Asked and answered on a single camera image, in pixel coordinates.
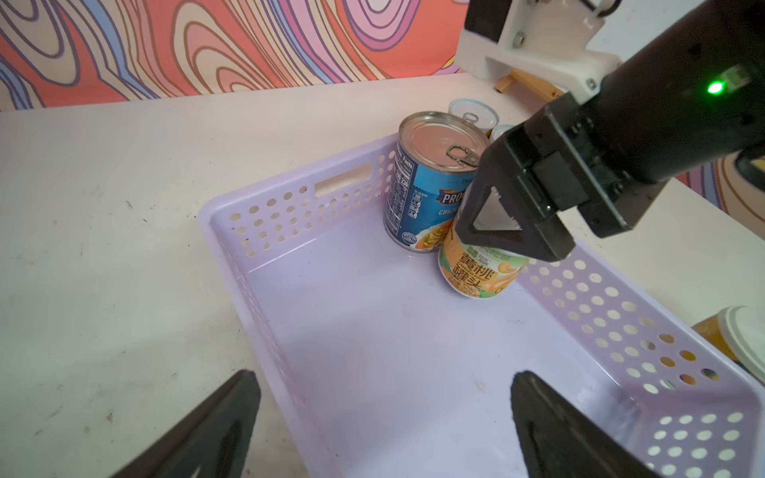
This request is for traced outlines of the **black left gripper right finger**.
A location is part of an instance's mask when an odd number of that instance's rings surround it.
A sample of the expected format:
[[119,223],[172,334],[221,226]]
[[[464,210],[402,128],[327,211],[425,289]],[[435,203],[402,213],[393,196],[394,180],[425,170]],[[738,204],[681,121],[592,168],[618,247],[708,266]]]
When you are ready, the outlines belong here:
[[530,370],[514,376],[510,402],[530,477],[657,475]]

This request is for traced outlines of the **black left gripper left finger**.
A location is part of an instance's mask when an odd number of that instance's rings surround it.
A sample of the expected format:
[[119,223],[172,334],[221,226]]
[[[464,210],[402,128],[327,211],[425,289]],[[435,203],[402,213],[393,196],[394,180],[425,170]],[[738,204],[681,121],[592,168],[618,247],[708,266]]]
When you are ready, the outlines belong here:
[[240,477],[260,400],[255,372],[235,372],[115,476]]

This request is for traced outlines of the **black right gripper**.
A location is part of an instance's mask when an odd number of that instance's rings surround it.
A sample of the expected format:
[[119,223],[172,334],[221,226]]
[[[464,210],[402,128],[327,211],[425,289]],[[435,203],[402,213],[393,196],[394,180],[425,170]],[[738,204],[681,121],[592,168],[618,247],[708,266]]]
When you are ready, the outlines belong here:
[[556,262],[577,208],[599,237],[634,229],[665,183],[723,155],[764,184],[764,5],[707,1],[605,77],[553,101],[482,153],[460,206],[462,243]]

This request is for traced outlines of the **white lid can back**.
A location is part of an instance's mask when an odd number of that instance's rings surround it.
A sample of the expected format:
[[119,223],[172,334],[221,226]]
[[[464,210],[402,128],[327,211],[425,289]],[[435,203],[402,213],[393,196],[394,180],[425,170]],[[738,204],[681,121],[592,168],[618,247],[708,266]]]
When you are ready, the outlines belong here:
[[488,105],[472,99],[456,99],[450,102],[448,113],[471,123],[488,137],[499,124],[499,115]]

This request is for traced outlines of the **purple plastic basket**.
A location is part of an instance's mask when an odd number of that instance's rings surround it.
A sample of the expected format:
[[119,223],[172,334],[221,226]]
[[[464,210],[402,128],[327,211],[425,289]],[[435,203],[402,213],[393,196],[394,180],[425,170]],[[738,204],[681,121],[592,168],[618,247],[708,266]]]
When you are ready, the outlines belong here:
[[526,370],[658,474],[763,475],[763,387],[592,249],[479,300],[394,243],[395,151],[384,137],[198,215],[311,475],[522,477]]

